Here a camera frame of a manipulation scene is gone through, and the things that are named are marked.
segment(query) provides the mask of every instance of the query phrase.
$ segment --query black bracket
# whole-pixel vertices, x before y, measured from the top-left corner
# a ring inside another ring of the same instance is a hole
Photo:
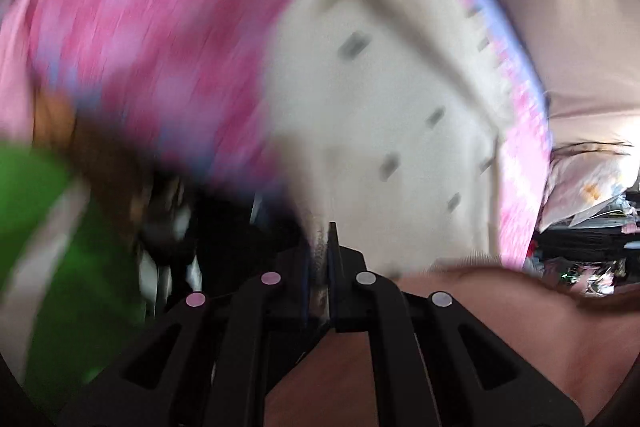
[[[584,427],[578,406],[447,293],[420,298],[328,242],[330,317],[367,331],[382,427]],[[270,336],[308,323],[308,253],[232,299],[193,293],[63,410],[60,427],[262,425]]]

